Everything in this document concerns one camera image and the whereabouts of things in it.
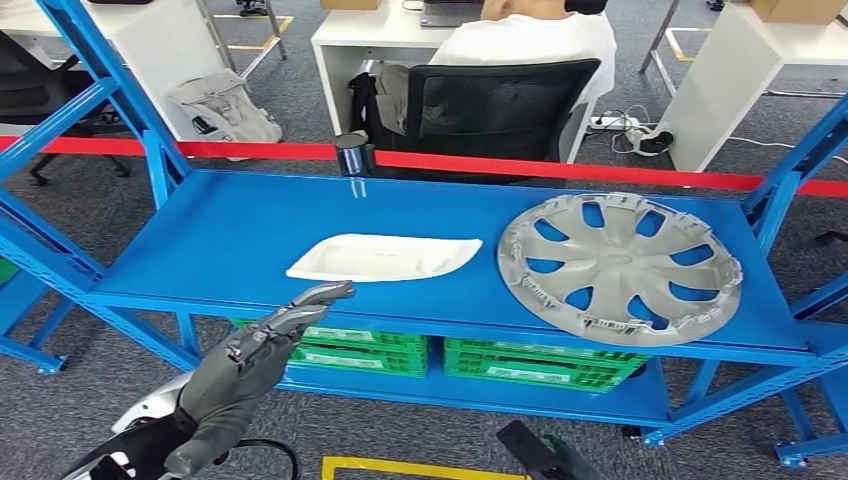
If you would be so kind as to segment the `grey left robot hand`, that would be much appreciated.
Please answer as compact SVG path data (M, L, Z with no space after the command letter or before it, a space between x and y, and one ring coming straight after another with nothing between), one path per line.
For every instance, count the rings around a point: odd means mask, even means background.
M323 319L335 301L354 293L350 281L312 286L213 347L177 397L176 418L194 431L165 459L167 473L191 477L234 447L262 398L281 381L305 330Z

